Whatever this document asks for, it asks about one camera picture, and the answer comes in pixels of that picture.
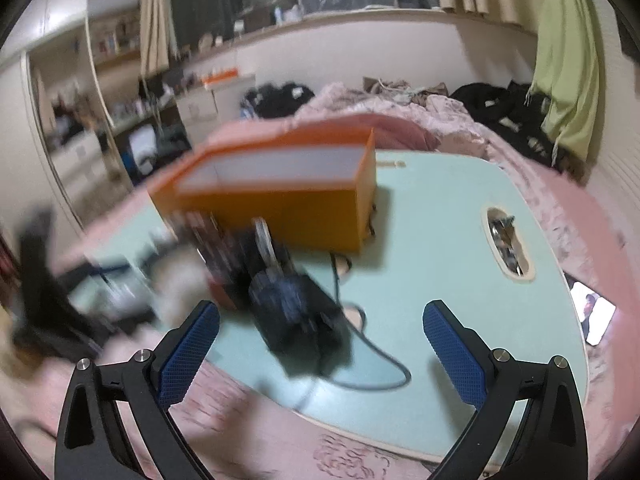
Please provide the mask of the black lace fabric bundle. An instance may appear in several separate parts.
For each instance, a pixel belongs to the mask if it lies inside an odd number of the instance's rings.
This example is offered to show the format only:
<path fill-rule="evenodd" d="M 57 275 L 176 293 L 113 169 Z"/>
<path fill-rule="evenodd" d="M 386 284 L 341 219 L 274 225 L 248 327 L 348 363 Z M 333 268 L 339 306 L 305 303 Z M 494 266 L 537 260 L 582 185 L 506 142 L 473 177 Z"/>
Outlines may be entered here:
<path fill-rule="evenodd" d="M 247 254 L 248 298 L 268 350 L 290 377 L 320 375 L 348 350 L 343 309 L 308 274 L 292 265 L 288 250 L 256 238 Z"/>

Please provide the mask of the smartphone on bed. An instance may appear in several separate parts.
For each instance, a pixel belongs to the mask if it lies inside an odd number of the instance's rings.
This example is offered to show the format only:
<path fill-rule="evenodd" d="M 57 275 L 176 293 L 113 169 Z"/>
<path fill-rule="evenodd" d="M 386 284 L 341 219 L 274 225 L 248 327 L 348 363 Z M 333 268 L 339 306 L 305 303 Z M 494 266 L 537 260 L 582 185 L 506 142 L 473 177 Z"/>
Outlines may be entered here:
<path fill-rule="evenodd" d="M 568 278 L 567 283 L 585 343 L 590 347 L 597 347 L 612 322 L 615 304 L 574 278 Z"/>

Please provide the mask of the dark red small box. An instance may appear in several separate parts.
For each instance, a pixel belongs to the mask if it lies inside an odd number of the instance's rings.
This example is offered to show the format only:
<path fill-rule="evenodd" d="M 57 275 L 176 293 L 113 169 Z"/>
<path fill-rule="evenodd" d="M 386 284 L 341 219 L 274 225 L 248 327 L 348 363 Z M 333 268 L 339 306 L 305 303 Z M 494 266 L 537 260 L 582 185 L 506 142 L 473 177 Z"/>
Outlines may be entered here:
<path fill-rule="evenodd" d="M 214 303 L 224 310 L 250 310 L 254 277 L 265 270 L 256 228 L 226 230 L 214 217 L 194 211 L 176 211 L 166 222 L 178 239 L 193 245 L 204 260 Z"/>

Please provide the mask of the orange cardboard box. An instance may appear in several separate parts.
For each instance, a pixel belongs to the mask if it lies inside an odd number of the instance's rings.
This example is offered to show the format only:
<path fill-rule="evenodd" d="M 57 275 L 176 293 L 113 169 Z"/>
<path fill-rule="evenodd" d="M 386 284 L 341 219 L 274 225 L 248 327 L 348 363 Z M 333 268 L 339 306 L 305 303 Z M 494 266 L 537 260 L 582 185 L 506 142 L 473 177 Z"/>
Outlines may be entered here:
<path fill-rule="evenodd" d="M 199 212 L 226 231 L 262 219 L 288 247 L 350 254 L 372 234 L 375 192 L 373 128 L 306 125 L 206 148 L 150 197 L 163 218 Z"/>

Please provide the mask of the white drawer cabinet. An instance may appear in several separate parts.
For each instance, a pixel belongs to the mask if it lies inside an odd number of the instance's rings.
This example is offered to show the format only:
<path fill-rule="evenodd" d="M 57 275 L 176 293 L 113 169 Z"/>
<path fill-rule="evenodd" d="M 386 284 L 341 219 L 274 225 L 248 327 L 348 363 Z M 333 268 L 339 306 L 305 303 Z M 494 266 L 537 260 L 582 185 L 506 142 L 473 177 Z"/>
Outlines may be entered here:
<path fill-rule="evenodd" d="M 242 99 L 254 87 L 255 76 L 244 75 L 178 96 L 180 120 L 190 143 L 198 145 L 226 122 L 240 119 Z"/>

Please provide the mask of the small orange box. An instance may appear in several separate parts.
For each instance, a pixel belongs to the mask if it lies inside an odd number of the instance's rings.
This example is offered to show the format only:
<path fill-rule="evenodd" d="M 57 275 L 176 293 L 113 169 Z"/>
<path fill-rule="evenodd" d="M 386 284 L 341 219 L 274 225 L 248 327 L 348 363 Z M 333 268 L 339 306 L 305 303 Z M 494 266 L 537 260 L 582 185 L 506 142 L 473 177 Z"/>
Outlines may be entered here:
<path fill-rule="evenodd" d="M 234 79 L 239 76 L 239 71 L 236 68 L 229 68 L 228 70 L 220 70 L 219 72 L 213 72 L 204 76 L 201 76 L 201 83 L 203 86 L 210 86 L 211 84 L 218 84 L 218 82 Z"/>

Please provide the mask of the black clothes pile left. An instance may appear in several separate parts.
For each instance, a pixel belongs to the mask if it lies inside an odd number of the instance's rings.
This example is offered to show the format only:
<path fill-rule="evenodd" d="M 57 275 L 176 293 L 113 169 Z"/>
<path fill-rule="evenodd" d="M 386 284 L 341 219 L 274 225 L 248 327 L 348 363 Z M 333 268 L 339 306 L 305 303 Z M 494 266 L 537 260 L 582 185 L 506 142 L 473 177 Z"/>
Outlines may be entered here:
<path fill-rule="evenodd" d="M 248 90 L 241 100 L 242 112 L 251 118 L 276 119 L 293 116 L 316 95 L 303 84 L 263 84 Z"/>

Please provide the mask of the black clothes pile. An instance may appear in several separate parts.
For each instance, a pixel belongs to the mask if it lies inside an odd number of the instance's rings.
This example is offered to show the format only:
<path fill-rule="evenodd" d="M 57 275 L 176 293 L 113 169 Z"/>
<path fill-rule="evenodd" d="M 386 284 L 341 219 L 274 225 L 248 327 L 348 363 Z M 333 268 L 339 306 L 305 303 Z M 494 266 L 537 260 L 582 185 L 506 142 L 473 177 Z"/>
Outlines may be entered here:
<path fill-rule="evenodd" d="M 543 93 L 529 94 L 527 84 L 514 80 L 506 87 L 484 82 L 465 84 L 451 93 L 471 117 L 486 126 L 515 151 L 557 172 L 564 170 L 566 151 L 554 151 L 554 144 L 542 130 L 550 100 Z"/>
<path fill-rule="evenodd" d="M 316 95 L 303 84 L 263 84 L 248 90 L 241 100 L 242 112 L 251 118 L 276 119 L 293 116 Z"/>

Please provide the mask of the black clothes pile right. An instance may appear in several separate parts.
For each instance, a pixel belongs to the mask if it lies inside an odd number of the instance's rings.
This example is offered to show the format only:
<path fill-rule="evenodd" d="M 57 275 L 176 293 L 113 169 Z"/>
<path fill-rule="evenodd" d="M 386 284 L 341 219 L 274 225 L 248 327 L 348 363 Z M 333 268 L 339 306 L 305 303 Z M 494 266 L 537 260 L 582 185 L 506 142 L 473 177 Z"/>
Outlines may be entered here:
<path fill-rule="evenodd" d="M 515 151 L 557 172 L 564 170 L 566 151 L 554 151 L 554 144 L 542 130 L 550 100 L 543 93 L 529 94 L 527 84 L 514 80 L 506 87 L 484 82 L 465 84 L 451 93 L 471 117 L 486 126 Z"/>

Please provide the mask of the green hanging cloth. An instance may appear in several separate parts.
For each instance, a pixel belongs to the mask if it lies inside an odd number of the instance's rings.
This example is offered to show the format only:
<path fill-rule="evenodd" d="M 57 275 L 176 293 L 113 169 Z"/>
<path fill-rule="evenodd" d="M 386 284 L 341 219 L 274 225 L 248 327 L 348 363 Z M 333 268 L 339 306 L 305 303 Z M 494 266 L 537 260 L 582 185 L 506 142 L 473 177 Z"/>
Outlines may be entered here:
<path fill-rule="evenodd" d="M 550 103 L 542 130 L 553 149 L 588 158 L 600 96 L 600 64 L 588 0 L 541 0 L 531 94 Z"/>

